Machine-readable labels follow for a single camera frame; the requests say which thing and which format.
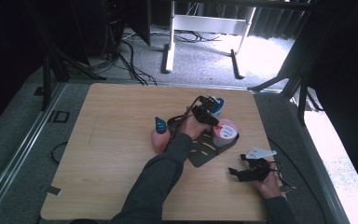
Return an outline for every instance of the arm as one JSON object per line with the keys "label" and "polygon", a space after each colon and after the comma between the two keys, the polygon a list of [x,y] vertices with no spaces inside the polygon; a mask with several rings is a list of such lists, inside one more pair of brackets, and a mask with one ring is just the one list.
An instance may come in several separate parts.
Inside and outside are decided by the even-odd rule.
{"label": "arm", "polygon": [[150,160],[133,185],[119,214],[110,223],[159,223],[162,205],[179,180],[192,139],[179,133],[167,151]]}
{"label": "arm", "polygon": [[[275,164],[270,163],[269,167],[275,170]],[[278,178],[275,172],[270,172],[263,182],[251,181],[264,199],[266,199],[267,223],[268,224],[297,224],[295,215],[290,208],[286,198],[281,194],[278,185]]]}

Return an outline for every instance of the white table leg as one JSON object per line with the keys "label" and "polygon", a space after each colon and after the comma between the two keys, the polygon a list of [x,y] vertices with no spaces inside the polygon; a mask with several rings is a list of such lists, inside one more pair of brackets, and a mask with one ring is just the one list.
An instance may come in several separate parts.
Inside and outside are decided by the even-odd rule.
{"label": "white table leg", "polygon": [[168,46],[167,52],[167,63],[165,65],[165,71],[170,73],[173,71],[173,57],[175,54],[175,43],[174,35],[175,35],[175,2],[171,1],[171,23],[170,23],[170,44]]}
{"label": "white table leg", "polygon": [[246,25],[246,28],[244,29],[244,33],[242,34],[242,39],[241,39],[240,45],[238,46],[238,50],[237,50],[237,52],[235,52],[235,54],[237,54],[240,51],[243,39],[246,38],[246,36],[249,34],[249,30],[252,25],[252,19],[255,14],[255,7],[251,7],[250,11],[251,11],[251,13],[246,14],[245,20],[246,20],[247,25]]}

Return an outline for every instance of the white object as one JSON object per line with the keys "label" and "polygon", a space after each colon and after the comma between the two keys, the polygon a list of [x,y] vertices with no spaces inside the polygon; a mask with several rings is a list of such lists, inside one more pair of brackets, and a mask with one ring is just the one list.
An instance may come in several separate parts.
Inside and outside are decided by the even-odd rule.
{"label": "white object", "polygon": [[254,147],[252,151],[246,155],[246,159],[261,159],[276,154],[277,152],[275,150]]}

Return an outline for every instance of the wires on floor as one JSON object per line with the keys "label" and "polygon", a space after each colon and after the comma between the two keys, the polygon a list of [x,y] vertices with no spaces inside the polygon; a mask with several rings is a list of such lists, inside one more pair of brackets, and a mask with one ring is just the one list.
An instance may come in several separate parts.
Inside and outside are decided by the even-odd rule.
{"label": "wires on floor", "polygon": [[141,77],[141,76],[146,76],[146,77],[149,78],[149,80],[153,81],[154,84],[157,86],[157,85],[158,85],[158,84],[157,84],[157,81],[156,81],[152,76],[148,75],[147,73],[143,72],[141,69],[139,69],[139,68],[137,68],[137,67],[135,67],[135,66],[133,65],[133,47],[132,47],[132,45],[131,45],[130,43],[124,41],[124,40],[122,40],[121,43],[126,44],[127,46],[129,46],[130,51],[131,51],[131,52],[130,52],[130,61],[129,61],[129,62],[127,62],[127,60],[124,58],[124,56],[123,56],[121,53],[118,54],[118,56],[119,56],[119,58],[121,59],[121,61],[122,61],[122,62],[124,63],[124,65],[127,67],[127,70],[128,70],[142,85],[148,86],[147,81],[146,81],[144,78]]}
{"label": "wires on floor", "polygon": [[[111,54],[107,54],[106,57],[104,58],[104,62],[92,65],[92,66],[86,66],[84,65],[84,68],[89,70],[92,73],[95,74],[101,74],[107,70],[109,70],[110,68],[112,68],[116,62],[117,62],[117,57],[114,57]],[[80,70],[78,70],[76,67],[73,67],[71,64],[64,62],[65,66],[68,68],[69,71],[71,71],[72,73],[82,73]]]}
{"label": "wires on floor", "polygon": [[321,202],[318,200],[318,198],[316,197],[316,194],[315,192],[312,190],[312,188],[310,187],[310,184],[307,182],[307,180],[305,179],[305,177],[302,175],[302,173],[300,172],[300,170],[298,169],[298,167],[296,166],[296,164],[293,162],[293,160],[287,155],[287,153],[275,142],[273,141],[272,139],[270,139],[268,137],[268,140],[275,146],[277,147],[281,153],[283,153],[283,155],[287,158],[287,160],[289,160],[292,165],[295,167],[295,169],[297,170],[298,174],[300,175],[300,177],[302,178],[302,180],[304,181],[304,183],[306,184],[307,188],[310,190],[310,194],[312,195],[312,197],[315,199],[315,202],[318,204],[319,206],[319,209],[321,210],[322,212],[322,215],[323,215],[323,219],[324,219],[324,223],[327,223],[327,218],[326,218],[326,214],[322,208],[322,204]]}
{"label": "wires on floor", "polygon": [[277,169],[276,170],[272,170],[277,172],[278,177],[280,178],[281,182],[282,182],[282,186],[281,186],[281,191],[283,191],[284,193],[288,193],[294,189],[296,189],[295,186],[293,186],[292,184],[290,184],[289,182],[287,182],[283,176],[282,176],[282,170],[283,170],[283,164],[279,161],[271,161],[277,164]]}
{"label": "wires on floor", "polygon": [[[131,33],[131,34],[125,34],[125,36],[122,38],[123,40],[127,40],[132,36],[138,36],[136,33]],[[170,32],[169,31],[165,31],[165,32],[152,32],[150,33],[150,36],[170,36]],[[219,39],[221,35],[216,35],[216,37],[214,38],[207,38],[204,35],[202,35],[201,33],[198,32],[194,32],[194,31],[181,31],[181,30],[176,30],[175,31],[175,35],[173,36],[175,41],[179,41],[179,42],[185,42],[185,43],[199,43],[199,42],[211,42],[211,41],[221,41]]]}
{"label": "wires on floor", "polygon": [[198,8],[199,8],[199,3],[194,3],[193,6],[191,6],[191,8],[188,10],[186,15],[188,16],[188,15],[190,15],[190,13],[192,13],[193,16],[195,16]]}

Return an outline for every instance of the table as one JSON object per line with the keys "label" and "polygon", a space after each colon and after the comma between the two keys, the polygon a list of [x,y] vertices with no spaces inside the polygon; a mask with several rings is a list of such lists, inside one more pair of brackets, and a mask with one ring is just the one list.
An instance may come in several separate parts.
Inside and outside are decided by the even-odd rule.
{"label": "table", "polygon": [[264,200],[257,190],[227,169],[247,169],[241,153],[269,148],[249,91],[117,84],[91,85],[51,184],[61,194],[47,195],[42,218],[113,217],[144,165],[156,155],[150,139],[154,117],[182,115],[200,95],[225,99],[220,118],[234,121],[241,137],[200,168],[185,162],[164,204],[163,219],[265,220]]}

